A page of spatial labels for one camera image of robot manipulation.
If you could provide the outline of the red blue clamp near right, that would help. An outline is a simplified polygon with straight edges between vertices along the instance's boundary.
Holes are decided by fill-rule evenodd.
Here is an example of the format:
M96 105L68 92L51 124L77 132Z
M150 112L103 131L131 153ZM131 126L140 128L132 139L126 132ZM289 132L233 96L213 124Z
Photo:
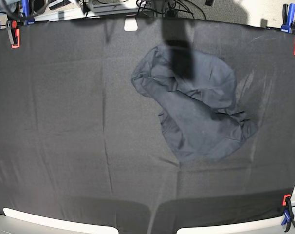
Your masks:
M295 220L294 220L294 214L292 210L291 205L291 194L286 194L283 197L282 206L284 207L283 211L283 221L281 223L282 226L286 226L284 232L288 232L290 230L290 227L293 226L295 229Z

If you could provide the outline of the blue clamp far left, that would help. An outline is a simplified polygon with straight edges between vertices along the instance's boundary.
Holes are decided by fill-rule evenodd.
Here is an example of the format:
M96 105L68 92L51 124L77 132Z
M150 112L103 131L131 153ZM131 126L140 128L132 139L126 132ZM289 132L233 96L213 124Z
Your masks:
M33 0L22 0L22 15L24 17L30 17L34 13L34 1ZM29 18L24 20L25 25L34 24L35 19Z

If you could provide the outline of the dark navy t-shirt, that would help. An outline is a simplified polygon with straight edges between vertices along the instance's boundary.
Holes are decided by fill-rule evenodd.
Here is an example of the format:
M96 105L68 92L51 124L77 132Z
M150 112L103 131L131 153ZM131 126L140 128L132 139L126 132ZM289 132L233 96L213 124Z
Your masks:
M131 83L161 106L162 134L181 162L223 159L258 129L237 110L234 71L214 55L156 46L139 62Z

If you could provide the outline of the red black clamp far left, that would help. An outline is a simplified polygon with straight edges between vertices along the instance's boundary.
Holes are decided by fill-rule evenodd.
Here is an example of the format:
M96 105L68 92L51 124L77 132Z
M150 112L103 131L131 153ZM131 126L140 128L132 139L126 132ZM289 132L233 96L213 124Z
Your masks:
M8 20L6 22L9 41L12 48L20 47L20 29L16 20Z

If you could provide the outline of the blue clamp far right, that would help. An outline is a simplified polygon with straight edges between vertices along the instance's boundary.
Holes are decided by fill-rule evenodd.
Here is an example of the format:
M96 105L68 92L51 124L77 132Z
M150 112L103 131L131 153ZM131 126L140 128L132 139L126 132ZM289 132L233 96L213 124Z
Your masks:
M281 31L292 34L295 31L295 4L290 5L284 4L282 9L282 19L283 24L281 26Z

